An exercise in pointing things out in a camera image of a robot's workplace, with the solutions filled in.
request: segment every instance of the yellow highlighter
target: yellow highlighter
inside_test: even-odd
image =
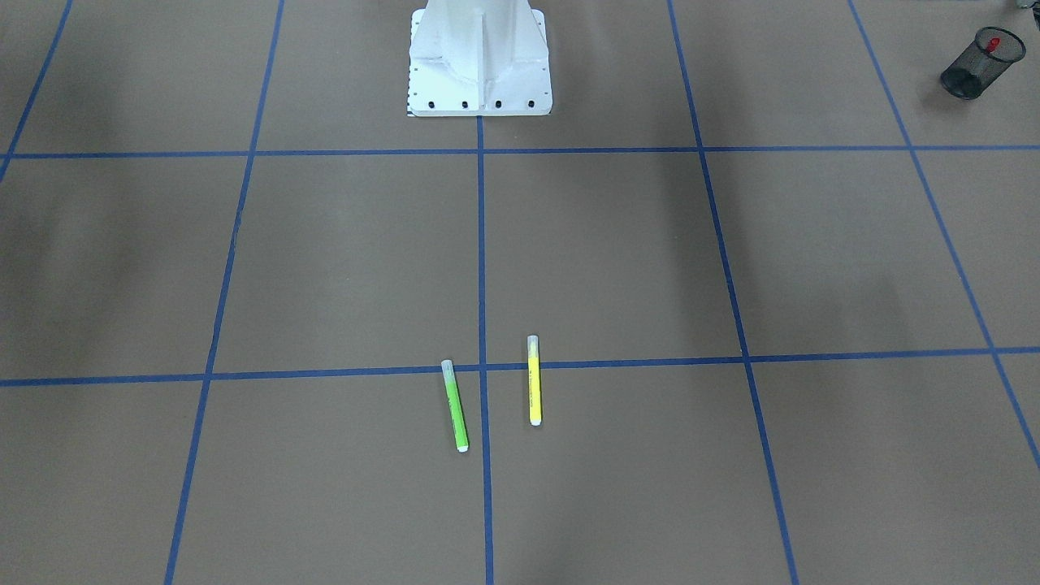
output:
[[[538,359],[538,335],[527,336],[527,405],[532,427],[542,425],[542,373]]]

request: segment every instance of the blue tape line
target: blue tape line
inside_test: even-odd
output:
[[[719,219],[719,207],[716,204],[714,188],[711,185],[711,173],[708,170],[707,155],[704,152],[704,141],[701,136],[700,122],[697,118],[697,106],[694,102],[694,92],[690,83],[690,73],[686,68],[686,58],[682,50],[682,41],[679,37],[679,25],[675,18],[675,6],[672,0],[668,2],[669,19],[672,23],[672,36],[675,41],[675,50],[679,58],[679,69],[682,72],[682,83],[686,91],[686,105],[690,108],[690,120],[694,127],[694,137],[697,141],[698,155],[701,162],[701,174],[704,176],[704,188],[707,192],[708,204],[711,208],[711,223],[714,225],[716,239],[719,245],[719,256],[722,260],[723,273],[726,276],[726,288],[729,291],[730,308],[733,311],[733,323],[736,327],[737,339],[740,344],[740,357],[744,361],[745,375],[748,378],[748,388],[751,392],[751,403],[755,411],[755,423],[758,427],[758,438],[762,444],[762,457],[765,460],[765,472],[770,480],[770,489],[773,492],[773,506],[776,510],[777,525],[780,529],[780,538],[783,542],[784,556],[787,560],[787,571],[791,585],[799,585],[798,567],[795,563],[795,553],[790,545],[790,537],[787,531],[787,518],[784,513],[783,499],[780,495],[780,484],[777,480],[776,467],[773,464],[773,450],[770,447],[769,433],[765,429],[765,418],[762,414],[761,404],[758,400],[758,386],[755,382],[755,373],[751,365],[750,353],[748,351],[748,340],[745,336],[744,321],[740,317],[740,307],[736,299],[736,287],[733,285],[733,274],[730,270],[729,256],[726,252],[726,240],[723,236],[722,222]]]
[[[939,205],[935,200],[935,195],[932,193],[932,187],[928,182],[928,177],[925,175],[925,170],[920,164],[917,152],[913,148],[913,143],[910,139],[910,133],[907,132],[906,124],[903,123],[903,116],[900,113],[899,106],[895,105],[895,98],[892,96],[891,88],[888,86],[888,81],[885,80],[885,74],[881,71],[881,63],[878,61],[878,56],[874,52],[874,46],[870,44],[870,37],[866,33],[866,27],[863,26],[863,20],[859,17],[859,11],[856,10],[855,2],[853,0],[847,1],[849,3],[849,9],[852,11],[853,19],[856,21],[856,26],[859,28],[859,33],[863,37],[863,45],[866,46],[866,52],[870,56],[870,62],[874,63],[874,70],[878,74],[881,86],[885,91],[885,97],[888,98],[888,105],[892,108],[892,115],[895,117],[895,123],[899,125],[900,132],[903,134],[903,139],[909,148],[910,157],[913,160],[914,169],[917,171],[917,178],[920,180],[920,184],[925,188],[925,195],[928,197],[928,204],[932,207],[932,214],[935,215],[935,222],[939,226],[939,231],[942,233],[942,239],[946,244],[946,250],[950,252],[950,257],[953,259],[954,266],[957,269],[957,275],[961,279],[964,292],[967,295],[968,303],[971,305],[971,311],[974,313],[976,321],[979,323],[979,329],[982,331],[983,338],[986,340],[986,347],[989,348],[990,355],[993,358],[993,365],[996,366],[996,372],[1000,376],[1000,382],[1004,384],[1004,391],[1008,395],[1008,401],[1011,403],[1011,408],[1015,413],[1015,417],[1018,418],[1018,426],[1021,428],[1022,435],[1025,437],[1025,442],[1029,444],[1030,451],[1033,454],[1033,462],[1036,464],[1037,469],[1040,469],[1040,449],[1037,448],[1036,439],[1033,437],[1033,432],[1030,430],[1029,423],[1025,421],[1025,415],[1022,413],[1021,406],[1018,403],[1018,397],[1015,395],[1015,389],[1011,386],[1011,381],[1008,379],[1008,376],[1004,371],[1004,363],[1000,362],[1000,355],[993,344],[993,337],[990,335],[989,327],[986,326],[986,320],[983,319],[982,309],[979,307],[979,302],[976,300],[974,292],[971,290],[971,284],[968,282],[967,273],[965,273],[963,264],[961,264],[961,258],[957,254],[957,249],[954,247],[954,240],[950,236],[950,231],[946,229],[946,223],[942,219],[942,213],[939,211]]]
[[[979,151],[979,150],[1040,150],[1040,145],[928,145],[910,147],[911,150]]]
[[[498,148],[485,149],[488,154],[633,154],[698,152],[692,147],[589,147],[589,148]],[[705,152],[872,152],[872,151],[1031,151],[1040,150],[1040,145],[929,145],[929,146],[872,146],[872,145],[763,145],[763,146],[718,146],[704,147]],[[476,154],[476,149],[318,149],[318,150],[258,150],[256,156],[451,156]],[[3,155],[6,161],[45,160],[77,158],[210,158],[246,157],[245,150],[193,150],[193,151],[145,151],[145,152],[33,152]]]
[[[259,150],[257,156],[409,156],[476,154],[471,148],[398,148],[369,150]]]
[[[489,148],[485,154],[633,154],[642,152],[697,152],[697,147],[582,147],[582,148]]]
[[[51,40],[51,46],[47,49],[47,56],[44,57],[44,63],[40,67],[40,74],[36,75],[36,82],[32,84],[32,91],[29,92],[29,99],[26,100],[25,107],[22,109],[22,117],[18,119],[18,126],[15,128],[15,135],[11,136],[10,145],[7,146],[7,156],[5,156],[3,162],[0,163],[0,182],[2,182],[4,176],[7,175],[7,167],[10,166],[15,149],[18,148],[18,142],[22,139],[22,132],[25,131],[25,124],[29,121],[29,113],[32,111],[32,106],[36,103],[36,96],[40,95],[40,88],[44,85],[44,77],[47,76],[47,70],[51,68],[51,61],[54,60],[54,52],[58,49],[58,42],[61,41],[61,33],[64,32],[66,23],[69,22],[69,14],[72,11],[72,2],[73,0],[66,0],[64,9],[61,10],[61,18],[58,20],[58,28],[54,31],[54,39]]]
[[[869,152],[904,151],[905,146],[734,146],[704,147],[705,152]]]
[[[456,366],[456,372],[475,372]],[[360,376],[412,376],[416,374],[440,374],[439,365],[416,365],[404,367],[339,367],[329,370],[282,370],[275,372],[226,372],[214,373],[212,380],[284,380],[289,378],[352,378]]]
[[[235,263],[235,246],[238,229],[242,224],[242,211],[245,208],[245,198],[249,194],[250,179],[253,173],[253,161],[256,158],[257,143],[260,139],[260,124],[263,120],[264,105],[267,101],[267,88],[270,85],[270,75],[275,67],[275,53],[278,49],[278,36],[282,28],[282,15],[285,0],[279,0],[278,12],[275,15],[275,27],[271,31],[270,46],[267,50],[267,66],[264,70],[263,83],[260,85],[260,98],[257,101],[256,119],[253,123],[253,137],[250,141],[250,154],[245,160],[245,172],[242,176],[242,187],[238,195],[238,205],[235,209],[235,223],[231,230],[231,244],[228,246],[228,260],[224,268],[224,280],[220,283],[220,297],[216,305],[216,315],[213,319],[213,338],[206,358],[206,378],[199,392],[199,407],[196,411],[194,427],[191,430],[191,446],[188,449],[188,459],[184,468],[184,482],[181,485],[181,498],[177,506],[177,519],[174,523],[174,535],[170,543],[170,558],[166,561],[164,585],[173,585],[177,569],[177,557],[180,552],[181,535],[184,532],[184,518],[187,514],[188,498],[191,494],[191,479],[194,476],[196,460],[199,455],[199,441],[202,437],[202,426],[206,416],[206,404],[209,400],[209,387],[216,362],[216,349],[220,341],[220,328],[224,324],[224,310],[228,302],[228,289],[231,286],[231,273]]]
[[[997,348],[996,353],[1002,355],[1040,354],[1040,346],[1025,346],[1021,348]]]
[[[908,350],[894,352],[850,352],[850,353],[826,353],[826,354],[787,354],[787,355],[761,355],[751,356],[753,363],[779,363],[789,361],[837,361],[837,360],[865,360],[865,359],[903,359],[915,357],[956,357],[971,355],[989,355],[990,351],[984,348],[967,348],[956,350]]]
[[[20,160],[79,159],[79,158],[215,158],[249,156],[244,150],[189,150],[167,152],[38,152],[15,154]]]
[[[996,348],[1002,355],[1040,354],[1040,346]],[[872,359],[907,359],[931,357],[963,357],[989,355],[987,348],[963,348],[952,350],[907,350],[891,352],[849,352],[822,354],[778,354],[752,355],[752,363],[778,363],[798,361],[837,361]],[[543,361],[543,370],[591,370],[606,367],[668,367],[690,365],[718,365],[744,363],[742,356],[691,357],[691,358],[649,358],[649,359],[592,359],[572,361]],[[488,372],[513,372],[527,370],[526,362],[502,362],[485,364]],[[477,363],[457,363],[456,372],[479,372]],[[291,378],[350,378],[356,376],[411,376],[440,374],[439,365],[404,365],[386,367],[331,367],[312,370],[276,370],[253,372],[215,372],[211,380],[277,380]],[[17,388],[28,386],[79,386],[93,384],[147,384],[158,382],[201,382],[206,374],[155,374],[135,376],[88,376],[78,378],[15,378],[0,380],[0,387]]]
[[[96,384],[149,384],[155,382],[201,382],[204,378],[204,374],[84,376],[78,378],[22,378],[0,380],[0,388],[19,388],[28,386],[88,386]]]
[[[484,570],[487,585],[495,583],[495,539],[491,484],[491,421],[488,396],[487,246],[484,181],[484,118],[476,118],[477,330],[480,372],[480,444],[484,455]]]

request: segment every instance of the black mesh cup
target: black mesh cup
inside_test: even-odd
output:
[[[947,92],[962,100],[973,100],[989,87],[1011,63],[1025,56],[1022,40],[1003,28],[987,26],[976,33],[974,43],[939,77]]]

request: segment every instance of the white metal pedestal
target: white metal pedestal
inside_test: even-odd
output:
[[[430,0],[412,15],[411,116],[545,116],[545,15],[527,0]]]

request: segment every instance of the grid square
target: grid square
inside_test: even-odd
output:
[[[708,146],[902,145],[844,2],[677,2]]]
[[[62,0],[0,2],[0,150],[4,153],[15,136],[63,8]]]
[[[483,583],[479,382],[459,385],[465,454],[439,374],[214,383],[177,583]]]
[[[217,367],[477,360],[473,156],[259,158]]]
[[[159,583],[199,384],[0,390],[0,582]]]
[[[1040,345],[1038,153],[918,156],[994,342]]]
[[[985,346],[906,153],[709,160],[752,353]]]
[[[983,26],[1036,39],[1033,14],[1014,2],[903,2],[857,0],[878,61],[907,131],[918,145],[1011,145],[1040,143],[1040,60],[1011,66],[977,100],[946,93],[939,74],[974,40]]]
[[[407,116],[409,31],[423,6],[287,3],[261,148],[475,148],[472,119]]]
[[[76,2],[19,152],[241,150],[276,3]]]
[[[491,118],[491,148],[688,147],[694,130],[664,2],[535,0],[552,113]]]
[[[0,376],[202,372],[241,159],[16,160]]]
[[[1040,438],[1040,355],[1002,356],[1033,438]]]
[[[486,164],[489,359],[739,354],[697,155]]]
[[[786,584],[739,365],[492,373],[495,581]]]
[[[802,583],[1040,574],[1040,482],[988,356],[756,365]]]

